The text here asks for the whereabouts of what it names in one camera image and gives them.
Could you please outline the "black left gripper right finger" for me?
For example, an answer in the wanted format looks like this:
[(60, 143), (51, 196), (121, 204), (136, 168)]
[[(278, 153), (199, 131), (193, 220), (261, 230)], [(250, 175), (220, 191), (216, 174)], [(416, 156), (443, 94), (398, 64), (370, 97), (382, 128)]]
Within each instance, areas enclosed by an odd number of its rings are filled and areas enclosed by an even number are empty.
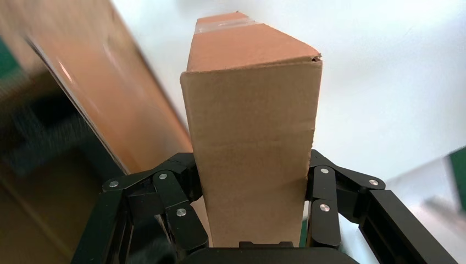
[(312, 149), (307, 247), (341, 246), (339, 216), (358, 225), (380, 263), (456, 263), (379, 178), (340, 167)]

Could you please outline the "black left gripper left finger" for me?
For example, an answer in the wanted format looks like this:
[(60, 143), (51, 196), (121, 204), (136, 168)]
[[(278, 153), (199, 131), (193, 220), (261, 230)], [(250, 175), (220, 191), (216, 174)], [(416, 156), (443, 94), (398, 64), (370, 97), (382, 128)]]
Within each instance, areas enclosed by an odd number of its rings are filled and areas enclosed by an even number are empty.
[(126, 263), (132, 243), (160, 226), (176, 262), (207, 248), (209, 238), (191, 203), (202, 196), (192, 153), (177, 153), (153, 169), (108, 180), (71, 263)]

